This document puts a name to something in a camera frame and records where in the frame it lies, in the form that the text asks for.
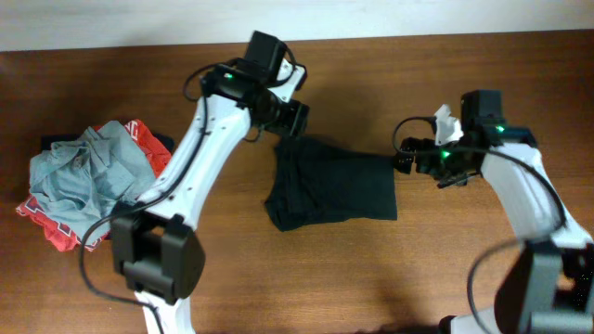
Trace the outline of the black Nike t-shirt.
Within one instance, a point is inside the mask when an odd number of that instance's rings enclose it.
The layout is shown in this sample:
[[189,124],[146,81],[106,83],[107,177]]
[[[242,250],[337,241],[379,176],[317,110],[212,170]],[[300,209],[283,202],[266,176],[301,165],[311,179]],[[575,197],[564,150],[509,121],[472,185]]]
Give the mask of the black Nike t-shirt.
[[394,168],[387,156],[283,138],[265,208],[281,232],[349,219],[395,220]]

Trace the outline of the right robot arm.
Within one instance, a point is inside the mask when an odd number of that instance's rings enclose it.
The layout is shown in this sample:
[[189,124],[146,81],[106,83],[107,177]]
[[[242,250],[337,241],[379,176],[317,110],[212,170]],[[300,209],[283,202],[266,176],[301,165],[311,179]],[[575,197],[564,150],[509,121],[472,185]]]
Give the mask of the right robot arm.
[[[441,333],[590,333],[593,330],[593,238],[549,181],[532,132],[508,124],[498,90],[460,99],[459,117],[443,105],[425,122],[433,137],[394,140],[394,168],[428,174],[441,188],[482,177],[497,194],[514,237],[485,250],[471,266],[470,313],[440,321]],[[479,266],[518,246],[519,257],[492,306],[474,300]]]

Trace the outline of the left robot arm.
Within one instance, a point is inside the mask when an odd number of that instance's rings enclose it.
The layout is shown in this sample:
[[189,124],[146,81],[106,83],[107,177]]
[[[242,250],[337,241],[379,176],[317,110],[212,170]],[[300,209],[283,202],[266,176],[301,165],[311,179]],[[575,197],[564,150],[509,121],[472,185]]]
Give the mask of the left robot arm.
[[173,157],[133,206],[110,218],[113,264],[150,333],[190,333],[190,296],[205,265],[196,235],[203,204],[238,143],[251,129],[297,137],[309,108],[292,99],[306,77],[289,47],[254,32],[245,55],[195,72],[201,96]]

